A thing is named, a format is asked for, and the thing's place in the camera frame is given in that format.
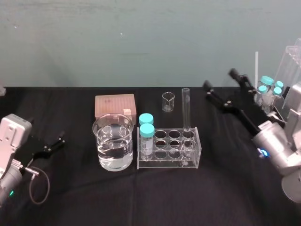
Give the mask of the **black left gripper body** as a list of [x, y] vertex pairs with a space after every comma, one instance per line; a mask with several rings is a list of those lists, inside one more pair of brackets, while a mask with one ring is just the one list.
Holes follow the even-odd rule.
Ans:
[[35, 136], [29, 136], [28, 140], [16, 150], [13, 166], [18, 170], [29, 167], [35, 160], [33, 154], [43, 150], [46, 142]]

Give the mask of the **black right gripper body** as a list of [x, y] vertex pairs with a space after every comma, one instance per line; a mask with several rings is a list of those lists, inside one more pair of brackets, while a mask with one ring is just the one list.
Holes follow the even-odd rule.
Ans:
[[284, 128], [286, 122], [277, 119], [274, 116], [268, 116], [260, 107], [238, 108], [234, 107], [234, 115], [241, 121], [247, 131], [254, 137], [262, 129], [259, 126], [267, 121], [278, 123], [281, 128]]

